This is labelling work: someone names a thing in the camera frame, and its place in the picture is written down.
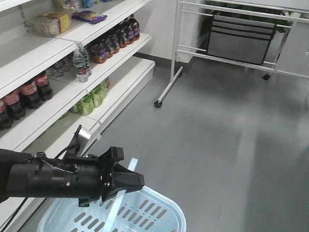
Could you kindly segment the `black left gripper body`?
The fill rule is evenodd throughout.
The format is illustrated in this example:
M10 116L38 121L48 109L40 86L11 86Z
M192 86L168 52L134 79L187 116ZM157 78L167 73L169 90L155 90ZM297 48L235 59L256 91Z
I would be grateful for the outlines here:
M115 181L115 168L123 159L121 147L110 147L101 156L50 159L40 154L32 162L31 196L77 198L80 207L98 199L105 201L124 190Z

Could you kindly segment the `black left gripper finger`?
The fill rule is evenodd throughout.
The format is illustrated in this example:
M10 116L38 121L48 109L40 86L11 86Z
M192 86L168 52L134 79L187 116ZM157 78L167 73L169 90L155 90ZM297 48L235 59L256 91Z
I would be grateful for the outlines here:
M144 187L144 185L142 186L129 186L129 187L113 187L113 186L109 186L109 187L104 187L103 191L101 193L101 201L105 202L107 200L110 200L111 198L114 198L119 192L135 192L135 191L139 191Z
M118 163L113 169L112 183L116 188L142 188L144 176Z

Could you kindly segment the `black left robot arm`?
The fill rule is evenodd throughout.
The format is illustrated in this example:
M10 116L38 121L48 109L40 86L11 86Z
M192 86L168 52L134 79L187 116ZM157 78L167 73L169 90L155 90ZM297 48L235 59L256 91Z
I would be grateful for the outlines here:
M0 201L10 197L75 198L79 207L103 202L119 191L141 190L144 176L119 164L124 160L121 147L110 147L101 156L65 155L51 159L2 149L0 151Z

